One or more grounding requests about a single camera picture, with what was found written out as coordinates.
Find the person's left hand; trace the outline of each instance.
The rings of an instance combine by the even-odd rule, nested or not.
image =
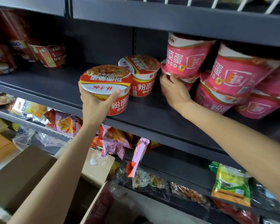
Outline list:
[[[87,90],[85,90],[79,83],[81,93],[81,100],[83,102],[83,126],[99,127],[105,120],[108,111],[113,102],[121,93],[120,89],[116,89],[106,101],[100,101]]]

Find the white metal bar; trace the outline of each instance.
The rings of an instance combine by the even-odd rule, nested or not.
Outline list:
[[[188,5],[187,6],[191,6],[192,0],[188,0]]]
[[[267,11],[265,11],[265,14],[271,14],[271,12],[274,10],[276,5],[279,3],[280,0],[273,0],[271,5],[268,7]]]
[[[248,0],[242,0],[241,4],[239,5],[239,8],[237,9],[238,12],[242,11],[245,7]]]
[[[214,0],[213,5],[212,5],[212,9],[214,9],[217,6],[219,0]]]

